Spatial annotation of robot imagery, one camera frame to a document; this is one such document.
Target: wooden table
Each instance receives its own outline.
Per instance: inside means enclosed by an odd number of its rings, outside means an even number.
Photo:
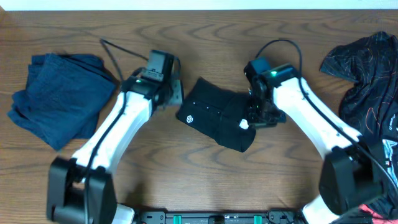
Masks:
[[[266,42],[279,37],[303,50],[303,74],[333,110],[352,83],[318,71],[335,46],[384,30],[398,34],[397,11],[119,11],[8,12],[0,25],[0,223],[46,223],[47,172],[58,155],[7,117],[11,95],[25,87],[31,55],[100,55],[98,39],[148,55],[161,49],[182,61],[185,92],[203,77],[222,88],[247,91],[243,68]],[[127,77],[143,65],[114,51]],[[295,49],[264,52],[273,65],[298,64]],[[100,115],[100,123],[115,98]],[[114,177],[118,200],[168,210],[299,208],[313,199],[322,160],[306,135],[286,124],[257,132],[240,153],[175,119],[178,108],[156,112],[139,130]],[[70,157],[85,140],[60,153]]]

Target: white logo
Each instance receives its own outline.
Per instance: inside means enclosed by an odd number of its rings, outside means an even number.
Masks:
[[[187,122],[188,124],[191,123],[193,121],[193,118],[191,115],[187,116]]]
[[[394,114],[393,117],[390,120],[390,131],[392,130],[392,120],[394,120],[395,117],[396,117],[396,115]]]

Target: cable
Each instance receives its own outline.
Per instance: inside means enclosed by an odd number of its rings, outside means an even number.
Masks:
[[[106,53],[108,54],[108,56],[110,57],[110,59],[112,60],[112,63],[114,65],[114,67],[116,68],[117,73],[119,74],[119,77],[121,79],[121,82],[124,82],[124,78],[121,72],[121,69],[115,59],[115,57],[113,57],[113,54],[111,53],[111,51],[108,49],[108,47],[106,46],[106,44],[116,47],[119,50],[122,50],[124,52],[127,52],[129,54],[132,54],[134,56],[140,57],[146,61],[148,61],[148,58],[137,54],[135,52],[132,52],[130,50],[126,50],[122,47],[119,47],[117,45],[114,45],[112,43],[110,43],[107,40],[104,39],[100,39],[99,42],[101,43],[102,47],[105,49]],[[138,68],[137,70],[135,70],[132,75],[133,76],[137,76],[141,71],[142,71],[142,67]],[[112,123],[108,126],[108,128],[105,130],[104,134],[100,137],[100,139],[98,140],[97,144],[94,146],[93,151],[91,152],[91,156],[90,159],[88,160],[87,163],[87,167],[86,167],[86,171],[84,174],[85,177],[85,191],[84,191],[84,204],[85,204],[85,224],[90,224],[90,213],[89,213],[89,204],[88,204],[88,193],[89,193],[89,182],[90,182],[90,170],[91,170],[91,166],[93,165],[94,162],[94,158],[97,155],[98,149],[100,148],[101,143],[104,141],[105,137],[108,135],[108,133],[111,131],[111,129],[113,128],[113,126],[118,122],[119,118],[122,116],[122,114],[124,113],[124,110],[126,109],[126,103],[127,103],[127,92],[123,92],[123,104],[122,104],[122,108],[120,109],[118,115],[115,117],[115,119],[112,121]]]
[[[368,159],[370,159],[373,163],[375,163],[375,165],[377,165],[377,167],[381,170],[381,172],[388,178],[390,184],[392,185],[392,187],[394,188],[395,193],[398,195],[398,187],[396,186],[394,180],[392,179],[392,177],[390,176],[390,174],[388,174],[388,172],[383,168],[383,166],[380,164],[379,161],[377,161],[373,155],[371,153],[369,153],[368,151],[366,151],[361,145],[359,145],[354,139],[352,139],[349,135],[347,135],[343,130],[341,130],[334,122],[332,122],[313,102],[312,100],[308,97],[308,94],[305,92],[304,87],[302,85],[302,65],[303,65],[303,57],[302,57],[302,53],[301,53],[301,49],[300,47],[291,40],[287,40],[287,39],[278,39],[278,40],[273,40],[270,41],[268,44],[266,44],[265,46],[263,46],[260,51],[257,53],[256,58],[258,58],[258,56],[261,54],[261,52],[268,47],[270,44],[273,44],[275,42],[279,42],[279,41],[284,41],[284,42],[288,42],[290,44],[292,44],[298,52],[298,56],[299,56],[299,68],[298,68],[298,85],[300,87],[300,90],[304,96],[304,98],[308,101],[308,103],[312,106],[312,108],[327,122],[330,124],[330,126],[332,126],[339,134],[341,134],[344,138],[346,138],[353,146],[355,146],[357,149],[359,149]]]

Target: dark blue cloth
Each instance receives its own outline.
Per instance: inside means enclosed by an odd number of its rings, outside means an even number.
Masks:
[[[94,55],[36,55],[26,89],[13,94],[8,116],[55,150],[90,138],[115,85]]]

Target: black cable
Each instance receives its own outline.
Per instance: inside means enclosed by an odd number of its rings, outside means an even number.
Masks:
[[[379,161],[377,161],[373,155],[371,153],[369,153],[367,150],[365,150],[361,145],[359,145],[354,139],[352,139],[349,135],[347,135],[343,130],[341,130],[334,122],[332,122],[313,102],[312,100],[308,97],[308,94],[305,92],[304,87],[302,85],[302,65],[303,65],[303,57],[302,57],[302,53],[301,53],[301,49],[300,47],[291,40],[287,40],[287,39],[278,39],[278,40],[273,40],[270,41],[268,44],[266,44],[265,46],[263,46],[260,51],[257,53],[256,58],[258,58],[258,56],[261,54],[261,52],[268,47],[270,44],[273,44],[275,42],[279,42],[279,41],[284,41],[284,42],[288,42],[290,44],[292,44],[298,52],[298,56],[299,56],[299,68],[298,68],[298,85],[300,87],[300,90],[304,96],[304,98],[308,101],[308,103],[312,106],[312,108],[327,122],[330,124],[330,126],[332,126],[339,134],[341,134],[344,138],[346,138],[353,146],[355,146],[357,149],[359,149],[368,159],[370,159],[373,163],[375,163],[375,165],[377,165],[377,167],[382,171],[382,173],[388,178],[390,184],[392,185],[392,187],[394,188],[394,191],[396,192],[396,194],[398,195],[398,187],[396,186],[394,180],[392,179],[392,177],[390,176],[390,174],[383,168],[383,166],[380,164]]]
[[[121,82],[124,82],[124,78],[121,72],[121,69],[116,61],[116,59],[113,57],[113,54],[111,53],[111,51],[108,49],[108,47],[106,46],[106,44],[109,44],[110,46],[116,47],[119,50],[122,50],[124,52],[127,52],[129,54],[135,55],[137,57],[143,58],[144,60],[148,60],[148,58],[131,52],[130,50],[126,50],[122,47],[119,47],[117,45],[114,45],[112,43],[110,43],[107,40],[104,39],[100,39],[99,42],[101,43],[102,47],[105,49],[106,53],[108,54],[108,56],[110,57],[110,59],[112,60],[112,63],[114,65],[114,67],[116,68],[116,71],[119,74],[119,77],[121,79]],[[138,68],[137,70],[135,70],[133,72],[133,76],[137,76],[142,70],[141,68]],[[112,123],[108,126],[108,128],[105,130],[104,134],[100,137],[100,139],[98,140],[97,144],[94,146],[93,151],[91,152],[91,156],[90,159],[88,160],[87,163],[87,167],[86,167],[86,171],[84,174],[85,177],[85,191],[84,191],[84,204],[85,204],[85,224],[90,224],[90,213],[89,213],[89,204],[88,204],[88,193],[89,193],[89,182],[90,182],[90,170],[91,170],[91,166],[93,165],[94,162],[94,158],[97,155],[98,149],[100,148],[101,143],[104,141],[105,137],[108,135],[108,133],[111,131],[111,129],[113,128],[113,126],[116,124],[116,122],[118,122],[119,118],[122,116],[122,114],[124,113],[124,110],[126,109],[126,103],[127,103],[127,92],[123,92],[123,105],[122,108],[120,109],[118,115],[115,117],[115,119],[112,121]]]

